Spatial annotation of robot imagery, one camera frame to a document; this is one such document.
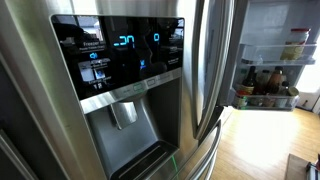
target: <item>blue display light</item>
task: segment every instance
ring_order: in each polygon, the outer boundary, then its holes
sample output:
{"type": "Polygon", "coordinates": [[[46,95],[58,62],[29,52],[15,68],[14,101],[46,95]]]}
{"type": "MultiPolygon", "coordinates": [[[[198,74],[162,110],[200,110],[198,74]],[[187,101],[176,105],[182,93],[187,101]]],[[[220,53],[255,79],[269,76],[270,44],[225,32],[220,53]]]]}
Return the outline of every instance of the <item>blue display light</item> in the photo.
{"type": "Polygon", "coordinates": [[[158,33],[154,33],[153,35],[154,42],[159,42],[159,39],[160,39],[160,35],[158,33]]]}
{"type": "Polygon", "coordinates": [[[146,67],[146,65],[144,63],[144,59],[140,60],[140,69],[143,69],[145,67],[146,67]]]}
{"type": "MultiPolygon", "coordinates": [[[[113,46],[125,46],[131,41],[132,42],[132,47],[135,48],[135,46],[134,46],[134,37],[132,35],[119,36],[119,39],[121,40],[121,42],[120,43],[113,43],[113,46]]],[[[159,39],[160,39],[160,35],[158,33],[154,33],[153,34],[154,42],[158,42],[158,44],[159,44],[159,39]]]]}
{"type": "Polygon", "coordinates": [[[97,53],[91,53],[91,54],[89,54],[89,57],[91,59],[97,59],[98,58],[98,54],[97,53]]]}

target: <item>wooden floor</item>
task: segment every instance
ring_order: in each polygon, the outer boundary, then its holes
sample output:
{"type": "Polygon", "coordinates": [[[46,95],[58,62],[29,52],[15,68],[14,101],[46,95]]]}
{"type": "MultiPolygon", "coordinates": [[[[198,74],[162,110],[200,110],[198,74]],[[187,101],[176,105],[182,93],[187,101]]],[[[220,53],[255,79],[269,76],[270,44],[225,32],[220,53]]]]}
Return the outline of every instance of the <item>wooden floor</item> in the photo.
{"type": "Polygon", "coordinates": [[[234,110],[223,126],[211,179],[284,179],[289,153],[314,162],[320,119],[307,111],[234,110]]]}

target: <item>refrigerator shelf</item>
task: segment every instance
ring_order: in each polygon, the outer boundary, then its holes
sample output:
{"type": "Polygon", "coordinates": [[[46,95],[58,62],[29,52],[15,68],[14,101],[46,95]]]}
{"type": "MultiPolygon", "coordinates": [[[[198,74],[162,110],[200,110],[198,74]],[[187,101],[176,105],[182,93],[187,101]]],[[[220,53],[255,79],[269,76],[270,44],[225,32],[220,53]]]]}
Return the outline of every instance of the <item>refrigerator shelf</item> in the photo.
{"type": "Polygon", "coordinates": [[[232,106],[239,110],[276,110],[292,111],[299,101],[299,96],[277,95],[234,95],[232,106]]]}
{"type": "Polygon", "coordinates": [[[246,66],[312,65],[317,45],[247,45],[240,44],[239,61],[246,66]]]}

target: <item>digital display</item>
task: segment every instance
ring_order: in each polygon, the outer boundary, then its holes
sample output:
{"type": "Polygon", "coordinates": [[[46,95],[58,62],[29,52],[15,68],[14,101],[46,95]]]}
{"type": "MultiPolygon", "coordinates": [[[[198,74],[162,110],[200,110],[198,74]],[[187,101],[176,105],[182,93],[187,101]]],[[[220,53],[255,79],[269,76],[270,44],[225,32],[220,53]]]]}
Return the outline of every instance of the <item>digital display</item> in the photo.
{"type": "Polygon", "coordinates": [[[55,15],[80,100],[179,68],[183,18],[55,15]]]}

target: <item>temperature reading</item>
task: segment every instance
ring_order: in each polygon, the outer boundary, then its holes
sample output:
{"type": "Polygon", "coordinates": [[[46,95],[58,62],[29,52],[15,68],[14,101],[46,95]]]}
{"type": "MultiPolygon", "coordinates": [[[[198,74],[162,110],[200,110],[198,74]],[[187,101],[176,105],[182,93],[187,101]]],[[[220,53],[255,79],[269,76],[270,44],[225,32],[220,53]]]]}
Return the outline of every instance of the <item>temperature reading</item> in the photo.
{"type": "Polygon", "coordinates": [[[153,35],[154,42],[158,42],[158,44],[159,44],[159,39],[160,39],[159,34],[158,33],[154,33],[154,35],[153,35]]]}
{"type": "MultiPolygon", "coordinates": [[[[128,43],[132,42],[132,47],[134,48],[134,37],[132,35],[127,36],[119,36],[120,42],[119,43],[113,43],[114,46],[125,46],[128,43]]],[[[154,42],[158,42],[159,44],[160,35],[158,33],[153,34],[153,40],[154,42]]]]}

